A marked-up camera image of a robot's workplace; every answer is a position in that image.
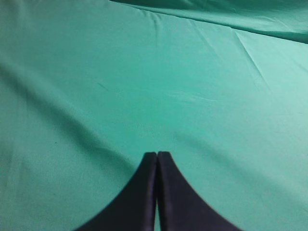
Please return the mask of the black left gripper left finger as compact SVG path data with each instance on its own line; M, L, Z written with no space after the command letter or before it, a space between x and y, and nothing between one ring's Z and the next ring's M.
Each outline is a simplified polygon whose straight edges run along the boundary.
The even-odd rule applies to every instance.
M153 231L156 211L155 152L145 153L123 190L78 231Z

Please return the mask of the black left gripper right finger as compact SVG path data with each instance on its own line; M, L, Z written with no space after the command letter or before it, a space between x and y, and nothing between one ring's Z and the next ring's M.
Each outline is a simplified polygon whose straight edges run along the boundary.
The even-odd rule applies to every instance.
M162 231L230 231L231 224L189 185L169 152L158 153L158 210Z

